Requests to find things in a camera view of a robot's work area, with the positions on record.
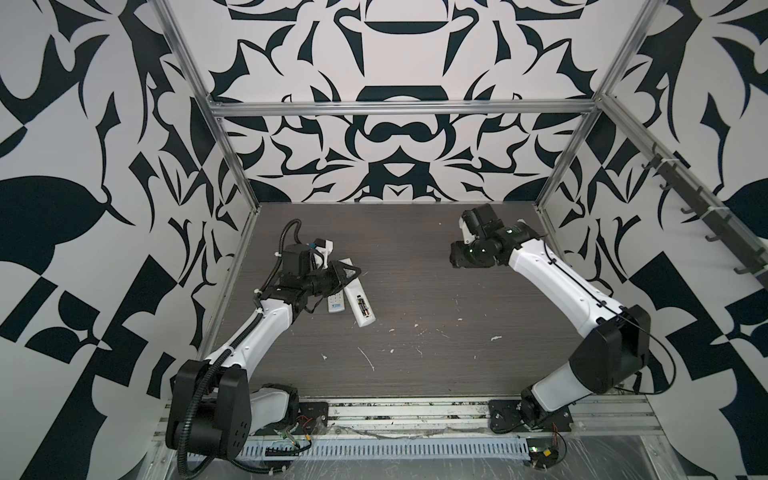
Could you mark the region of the AAA battery black gold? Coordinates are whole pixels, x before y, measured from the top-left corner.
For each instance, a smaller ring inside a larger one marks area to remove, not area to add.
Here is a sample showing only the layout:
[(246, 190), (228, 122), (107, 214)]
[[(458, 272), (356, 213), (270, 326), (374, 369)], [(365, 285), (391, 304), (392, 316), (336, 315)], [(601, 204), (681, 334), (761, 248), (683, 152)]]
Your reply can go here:
[(366, 301), (365, 301), (365, 299), (363, 298), (362, 295), (358, 295), (357, 296), (357, 304), (358, 304), (358, 307), (360, 309), (361, 315), (364, 318), (368, 318), (370, 313), (369, 313), (369, 310), (368, 310), (367, 303), (366, 303)]

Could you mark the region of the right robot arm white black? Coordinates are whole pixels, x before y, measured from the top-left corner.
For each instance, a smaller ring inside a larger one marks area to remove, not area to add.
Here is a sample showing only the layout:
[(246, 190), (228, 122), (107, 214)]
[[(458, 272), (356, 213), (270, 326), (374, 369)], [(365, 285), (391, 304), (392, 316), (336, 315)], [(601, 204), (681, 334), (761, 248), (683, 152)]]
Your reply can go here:
[(455, 268), (509, 267), (526, 278), (569, 320), (582, 341), (568, 360), (525, 388), (515, 427), (540, 428), (567, 407), (603, 394), (645, 368), (650, 359), (650, 316), (592, 287), (523, 221), (506, 225), (493, 207), (466, 210), (462, 238), (452, 243)]

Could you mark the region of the white remote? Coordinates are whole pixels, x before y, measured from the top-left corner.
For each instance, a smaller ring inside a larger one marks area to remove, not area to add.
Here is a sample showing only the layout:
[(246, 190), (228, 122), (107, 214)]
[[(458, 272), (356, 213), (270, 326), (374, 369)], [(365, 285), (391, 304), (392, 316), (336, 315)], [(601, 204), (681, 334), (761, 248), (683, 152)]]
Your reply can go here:
[[(353, 264), (353, 262), (349, 258), (342, 259), (341, 261), (348, 261), (349, 263)], [(360, 309), (359, 309), (358, 304), (357, 304), (357, 296), (358, 295), (362, 295), (363, 298), (365, 299), (366, 303), (367, 303), (368, 310), (369, 310), (369, 313), (370, 313), (368, 318), (364, 318), (361, 315)], [(367, 327), (367, 326), (373, 324), (376, 321), (376, 316), (375, 316), (375, 314), (373, 312), (373, 308), (372, 308), (372, 306), (371, 306), (371, 304), (370, 304), (370, 302), (368, 300), (368, 297), (367, 297), (367, 295), (365, 293), (365, 290), (364, 290), (364, 288), (362, 286), (361, 281), (360, 281), (360, 290), (359, 290), (359, 294), (358, 295), (351, 296), (351, 295), (345, 294), (347, 302), (349, 303), (349, 305), (351, 307), (351, 311), (352, 311), (352, 313), (353, 313), (353, 315), (355, 317), (355, 320), (357, 322), (357, 325), (360, 328), (364, 328), (364, 327)]]

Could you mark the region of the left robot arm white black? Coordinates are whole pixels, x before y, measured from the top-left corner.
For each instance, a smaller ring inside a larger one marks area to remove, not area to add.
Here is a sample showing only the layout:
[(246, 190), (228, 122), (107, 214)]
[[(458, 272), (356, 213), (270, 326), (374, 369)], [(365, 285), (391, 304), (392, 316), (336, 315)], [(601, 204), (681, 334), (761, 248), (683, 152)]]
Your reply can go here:
[(236, 333), (203, 360), (185, 362), (173, 379), (165, 444), (187, 467), (190, 454), (233, 460), (247, 437), (267, 425), (287, 423), (297, 396), (288, 387), (264, 386), (252, 392), (250, 379), (274, 342), (308, 302), (338, 293), (348, 296), (359, 326), (374, 315), (351, 260), (333, 260), (331, 241), (318, 239), (283, 248), (266, 284), (255, 291), (255, 309)]

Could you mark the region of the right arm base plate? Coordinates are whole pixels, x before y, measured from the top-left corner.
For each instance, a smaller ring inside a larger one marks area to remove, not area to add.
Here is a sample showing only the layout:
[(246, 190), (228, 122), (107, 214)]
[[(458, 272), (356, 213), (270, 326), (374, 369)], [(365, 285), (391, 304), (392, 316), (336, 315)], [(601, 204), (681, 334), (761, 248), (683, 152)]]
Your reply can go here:
[(495, 434), (571, 431), (572, 416), (567, 407), (548, 412), (532, 402), (516, 399), (493, 399), (487, 406), (488, 427)]

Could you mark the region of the white remote control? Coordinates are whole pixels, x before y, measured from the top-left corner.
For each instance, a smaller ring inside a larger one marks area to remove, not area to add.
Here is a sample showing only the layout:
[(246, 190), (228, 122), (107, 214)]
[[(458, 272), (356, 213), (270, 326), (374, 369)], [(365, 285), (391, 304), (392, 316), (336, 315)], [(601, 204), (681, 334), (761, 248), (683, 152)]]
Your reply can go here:
[(327, 298), (328, 312), (331, 314), (341, 313), (345, 310), (345, 294), (336, 293)]

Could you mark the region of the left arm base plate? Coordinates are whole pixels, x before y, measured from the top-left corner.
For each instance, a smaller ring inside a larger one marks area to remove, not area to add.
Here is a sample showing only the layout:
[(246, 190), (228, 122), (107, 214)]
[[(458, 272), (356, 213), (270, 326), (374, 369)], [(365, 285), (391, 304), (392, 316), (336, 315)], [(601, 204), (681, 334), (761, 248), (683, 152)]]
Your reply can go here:
[(291, 434), (316, 433), (327, 427), (328, 416), (328, 402), (300, 401), (295, 407), (289, 408), (283, 420), (254, 429), (249, 435), (279, 435), (284, 431)]

